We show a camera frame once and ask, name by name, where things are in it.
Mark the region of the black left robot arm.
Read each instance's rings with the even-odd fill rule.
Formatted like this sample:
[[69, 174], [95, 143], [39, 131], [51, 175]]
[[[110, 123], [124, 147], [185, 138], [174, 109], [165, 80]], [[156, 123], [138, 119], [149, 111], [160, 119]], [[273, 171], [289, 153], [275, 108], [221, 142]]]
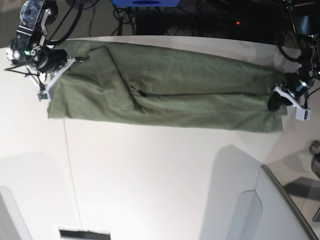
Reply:
[[316, 80], [320, 79], [320, 2], [318, 0], [282, 0], [284, 16], [290, 23], [294, 38], [300, 49], [297, 58], [287, 55], [282, 48], [282, 40], [275, 37], [275, 43], [282, 56], [300, 64], [294, 73], [286, 73], [284, 79], [272, 89], [267, 108], [278, 111], [281, 106], [308, 109], [309, 92]]

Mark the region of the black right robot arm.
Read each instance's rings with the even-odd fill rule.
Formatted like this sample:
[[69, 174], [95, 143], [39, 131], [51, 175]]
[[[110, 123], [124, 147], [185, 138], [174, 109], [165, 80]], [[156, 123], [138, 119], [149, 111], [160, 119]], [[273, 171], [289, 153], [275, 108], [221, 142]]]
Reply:
[[19, 26], [6, 51], [8, 71], [29, 66], [41, 73], [50, 73], [66, 64], [66, 51], [50, 48], [47, 40], [47, 25], [56, 20], [58, 13], [55, 0], [28, 0], [23, 4]]

